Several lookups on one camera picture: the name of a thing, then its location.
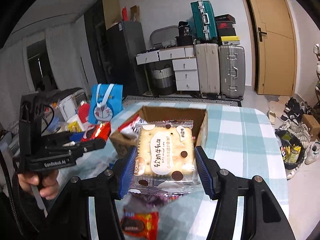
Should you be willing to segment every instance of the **door handle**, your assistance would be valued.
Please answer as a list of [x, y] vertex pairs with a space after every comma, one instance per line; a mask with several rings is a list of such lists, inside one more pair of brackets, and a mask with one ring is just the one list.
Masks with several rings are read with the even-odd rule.
[[267, 35], [267, 33], [262, 32], [262, 31], [261, 31], [261, 28], [258, 28], [258, 33], [259, 33], [259, 41], [262, 42], [262, 34], [263, 34], [263, 35]]

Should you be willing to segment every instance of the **wooden door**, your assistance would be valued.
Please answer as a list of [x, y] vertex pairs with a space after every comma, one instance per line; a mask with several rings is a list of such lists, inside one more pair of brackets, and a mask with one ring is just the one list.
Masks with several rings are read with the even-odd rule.
[[258, 94], [291, 96], [296, 76], [296, 47], [287, 3], [285, 0], [249, 2], [258, 35]]

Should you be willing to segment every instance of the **doorway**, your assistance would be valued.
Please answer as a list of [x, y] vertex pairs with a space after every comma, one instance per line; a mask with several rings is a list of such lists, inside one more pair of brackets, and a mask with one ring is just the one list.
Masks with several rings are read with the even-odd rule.
[[27, 47], [28, 65], [36, 91], [52, 91], [58, 89], [51, 70], [45, 40]]
[[286, 0], [247, 0], [256, 48], [258, 94], [292, 96], [296, 82], [296, 42]]

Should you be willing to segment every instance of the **hand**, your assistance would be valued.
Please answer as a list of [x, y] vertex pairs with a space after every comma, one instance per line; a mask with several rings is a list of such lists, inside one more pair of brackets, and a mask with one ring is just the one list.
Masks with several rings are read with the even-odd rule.
[[[59, 192], [59, 184], [57, 181], [59, 170], [53, 170], [47, 177], [42, 179], [42, 185], [44, 186], [40, 191], [40, 196], [46, 198], [47, 200], [54, 199]], [[39, 177], [34, 172], [26, 172], [24, 174], [18, 174], [20, 187], [33, 195], [30, 185], [39, 185]]]

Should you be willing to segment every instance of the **teal suitcase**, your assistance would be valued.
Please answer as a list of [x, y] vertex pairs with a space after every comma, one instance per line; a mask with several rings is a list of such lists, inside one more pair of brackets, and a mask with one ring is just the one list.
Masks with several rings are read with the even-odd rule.
[[191, 9], [198, 38], [207, 41], [217, 38], [217, 25], [210, 1], [192, 2]]

